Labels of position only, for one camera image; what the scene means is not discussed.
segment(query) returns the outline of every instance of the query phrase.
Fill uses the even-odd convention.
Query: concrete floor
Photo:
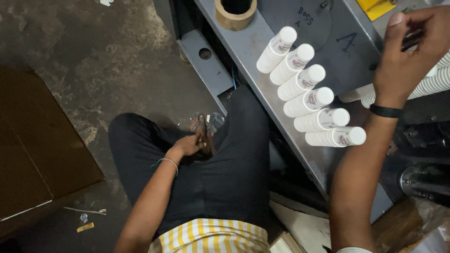
[[[81,233],[80,213],[62,209],[17,240],[28,252],[112,252],[131,210],[117,176],[108,126],[135,112],[186,128],[195,111],[218,111],[151,0],[0,0],[0,64],[29,66],[46,82],[106,176],[77,200],[95,227]],[[95,138],[87,137],[96,131]]]

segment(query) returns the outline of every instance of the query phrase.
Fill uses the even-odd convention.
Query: tape roll
[[[246,28],[252,20],[253,14],[256,11],[257,0],[252,0],[250,8],[243,14],[228,13],[224,9],[221,0],[214,0],[214,4],[216,6],[217,22],[225,29],[239,31]]]

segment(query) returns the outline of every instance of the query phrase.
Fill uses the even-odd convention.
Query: white and yellow striped fabric
[[[267,253],[267,232],[242,221],[196,219],[152,242],[148,253]]]

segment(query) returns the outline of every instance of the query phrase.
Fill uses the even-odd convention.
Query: black pants
[[[156,171],[154,165],[181,137],[134,113],[120,114],[109,127],[112,155],[134,205]],[[215,156],[181,164],[156,236],[196,218],[239,220],[266,228],[269,213],[269,126],[246,86],[232,92],[228,116],[214,135]]]

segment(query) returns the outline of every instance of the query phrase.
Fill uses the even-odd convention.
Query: yellow part
[[[375,5],[377,5],[383,1],[386,1],[386,0],[357,0],[357,1],[358,1],[358,4],[363,9],[363,11],[366,12],[370,8],[374,7]]]
[[[370,10],[366,11],[366,14],[367,17],[369,17],[370,21],[373,21],[383,16],[385,13],[392,10],[393,8],[395,8],[395,5],[392,5],[390,1],[386,1],[372,7]]]
[[[84,225],[84,226],[79,227],[76,231],[77,231],[78,233],[80,233],[80,232],[83,231],[83,230],[90,229],[90,228],[93,228],[93,227],[94,227],[94,223],[91,222],[91,223],[89,223],[89,224],[87,224],[87,225]]]

